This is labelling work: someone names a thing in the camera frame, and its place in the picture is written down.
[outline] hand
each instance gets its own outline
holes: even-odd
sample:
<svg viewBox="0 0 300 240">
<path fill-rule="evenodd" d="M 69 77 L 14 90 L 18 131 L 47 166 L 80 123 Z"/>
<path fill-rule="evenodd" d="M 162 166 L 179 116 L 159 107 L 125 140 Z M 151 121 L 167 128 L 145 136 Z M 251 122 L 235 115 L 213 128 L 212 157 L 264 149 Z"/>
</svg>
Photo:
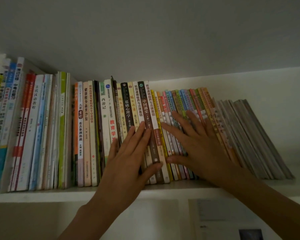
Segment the hand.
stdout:
<svg viewBox="0 0 300 240">
<path fill-rule="evenodd" d="M 175 111 L 172 112 L 172 116 L 180 123 L 186 134 L 174 126 L 166 123 L 161 124 L 162 128 L 178 139 L 188 153 L 188 156 L 174 155 L 168 157 L 167 163 L 184 165 L 200 178 L 218 185 L 218 179 L 224 173 L 232 170 L 234 164 L 224 154 L 210 120 L 205 119 L 206 127 L 204 128 L 191 111 L 188 110 L 186 114 L 192 121 L 194 128 L 180 114 Z"/>
<path fill-rule="evenodd" d="M 151 135 L 150 129 L 144 131 L 144 121 L 136 133 L 132 126 L 118 153 L 117 141 L 112 142 L 102 179 L 88 204 L 101 205 L 118 216 L 134 202 L 150 177 L 161 169 L 162 163 L 155 163 L 142 175 L 138 174 Z"/>
</svg>

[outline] person's left hand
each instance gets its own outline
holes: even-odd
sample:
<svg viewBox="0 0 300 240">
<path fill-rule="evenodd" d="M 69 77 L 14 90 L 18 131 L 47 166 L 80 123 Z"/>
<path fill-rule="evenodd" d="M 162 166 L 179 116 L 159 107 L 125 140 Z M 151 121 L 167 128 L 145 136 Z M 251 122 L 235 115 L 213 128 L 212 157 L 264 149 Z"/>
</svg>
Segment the person's left hand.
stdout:
<svg viewBox="0 0 300 240">
<path fill-rule="evenodd" d="M 129 129 L 118 153 L 117 140 L 112 142 L 102 179 L 87 205 L 97 204 L 118 216 L 134 202 L 146 182 L 162 167 L 162 163 L 152 164 L 139 175 L 150 135 L 151 131 L 145 130 L 143 121 L 136 133 L 134 126 Z"/>
</svg>

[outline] finger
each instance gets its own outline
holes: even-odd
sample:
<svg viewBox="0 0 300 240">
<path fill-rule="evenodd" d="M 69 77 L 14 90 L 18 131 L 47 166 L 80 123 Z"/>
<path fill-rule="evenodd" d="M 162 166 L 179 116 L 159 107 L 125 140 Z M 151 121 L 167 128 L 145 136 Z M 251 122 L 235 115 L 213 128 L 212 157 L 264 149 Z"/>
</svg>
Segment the finger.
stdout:
<svg viewBox="0 0 300 240">
<path fill-rule="evenodd" d="M 129 131 L 128 131 L 128 134 L 126 136 L 126 138 L 124 139 L 124 141 L 122 142 L 121 146 L 120 146 L 120 149 L 119 149 L 119 152 L 118 154 L 121 154 L 125 151 L 125 149 L 127 148 L 128 144 L 129 144 L 129 141 L 131 140 L 132 136 L 134 135 L 135 133 L 135 127 L 134 126 L 131 126 Z"/>
<path fill-rule="evenodd" d="M 180 155 L 170 156 L 166 159 L 166 162 L 183 165 L 183 166 L 186 166 L 187 168 L 192 169 L 191 160 L 190 160 L 190 158 L 188 158 L 186 156 L 180 156 Z"/>
<path fill-rule="evenodd" d="M 138 143 L 142 137 L 144 130 L 145 130 L 145 122 L 142 121 L 140 123 L 140 126 L 136 130 L 136 133 L 130 139 L 129 144 L 127 145 L 127 148 L 124 151 L 125 154 L 130 155 L 134 152 L 136 146 L 138 145 Z"/>
<path fill-rule="evenodd" d="M 142 159 L 142 155 L 145 153 L 145 150 L 148 146 L 150 136 L 151 136 L 151 130 L 146 129 L 142 139 L 140 140 L 139 144 L 136 146 L 136 149 L 134 151 L 136 157 L 140 157 Z"/>
<path fill-rule="evenodd" d="M 189 117 L 189 119 L 191 120 L 192 124 L 194 125 L 197 133 L 201 136 L 207 135 L 206 131 L 204 130 L 204 126 L 202 125 L 201 121 L 198 120 L 196 115 L 194 113 L 192 113 L 190 110 L 187 110 L 186 114 Z"/>
<path fill-rule="evenodd" d="M 207 136 L 208 137 L 214 137 L 215 136 L 214 128 L 213 128 L 213 125 L 212 125 L 209 117 L 205 118 L 204 122 L 206 123 L 206 128 L 205 129 L 206 129 Z"/>
<path fill-rule="evenodd" d="M 156 172 L 158 172 L 163 166 L 162 162 L 154 163 L 147 167 L 147 169 L 144 171 L 143 174 L 141 174 L 138 178 L 138 182 L 140 183 L 141 187 L 144 187 L 144 185 L 147 183 L 147 181 L 154 175 Z"/>
<path fill-rule="evenodd" d="M 108 161 L 111 161 L 112 159 L 115 158 L 116 154 L 117 154 L 117 149 L 118 149 L 118 140 L 115 138 L 110 146 L 110 151 L 109 151 L 109 156 L 108 156 Z"/>
<path fill-rule="evenodd" d="M 192 128 L 190 123 L 186 121 L 180 114 L 176 111 L 172 111 L 173 118 L 181 125 L 183 130 L 187 133 L 188 136 L 196 136 L 198 135 L 196 131 Z"/>
<path fill-rule="evenodd" d="M 189 137 L 182 133 L 182 131 L 174 126 L 168 125 L 167 123 L 161 123 L 161 127 L 164 128 L 167 132 L 172 134 L 175 138 L 180 141 L 182 144 L 186 144 Z"/>
</svg>

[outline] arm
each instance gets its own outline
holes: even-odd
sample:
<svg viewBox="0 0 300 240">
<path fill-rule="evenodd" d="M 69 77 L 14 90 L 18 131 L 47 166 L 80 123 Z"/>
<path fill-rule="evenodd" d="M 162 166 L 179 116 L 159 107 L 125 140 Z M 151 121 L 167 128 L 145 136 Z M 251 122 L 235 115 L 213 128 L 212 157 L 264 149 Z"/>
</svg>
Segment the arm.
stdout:
<svg viewBox="0 0 300 240">
<path fill-rule="evenodd" d="M 195 129 L 178 113 L 173 113 L 187 135 L 162 124 L 188 152 L 188 157 L 172 156 L 167 162 L 185 165 L 199 177 L 231 193 L 282 239 L 300 239 L 300 205 L 255 178 L 248 170 L 235 166 L 223 153 L 209 119 L 204 128 L 192 112 L 187 111 L 187 115 Z"/>
<path fill-rule="evenodd" d="M 112 142 L 106 168 L 91 200 L 80 207 L 59 240 L 100 239 L 115 219 L 139 195 L 146 182 L 161 169 L 162 164 L 149 166 L 142 175 L 139 168 L 148 145 L 150 130 L 141 122 L 134 133 L 132 126 L 117 153 L 117 141 Z"/>
</svg>

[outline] shelf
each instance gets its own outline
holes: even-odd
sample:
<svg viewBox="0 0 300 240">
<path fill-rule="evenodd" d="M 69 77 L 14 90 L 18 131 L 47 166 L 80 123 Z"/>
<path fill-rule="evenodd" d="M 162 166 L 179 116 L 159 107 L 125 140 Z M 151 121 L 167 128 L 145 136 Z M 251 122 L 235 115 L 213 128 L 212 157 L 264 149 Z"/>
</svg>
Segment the shelf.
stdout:
<svg viewBox="0 0 300 240">
<path fill-rule="evenodd" d="M 273 189 L 287 197 L 300 197 L 300 166 L 290 166 L 295 180 L 265 180 Z M 0 203 L 87 202 L 97 187 L 72 187 L 66 190 L 12 192 L 0 194 Z M 138 199 L 203 199 L 232 198 L 232 195 L 203 180 L 174 181 L 164 185 L 147 185 Z"/>
</svg>

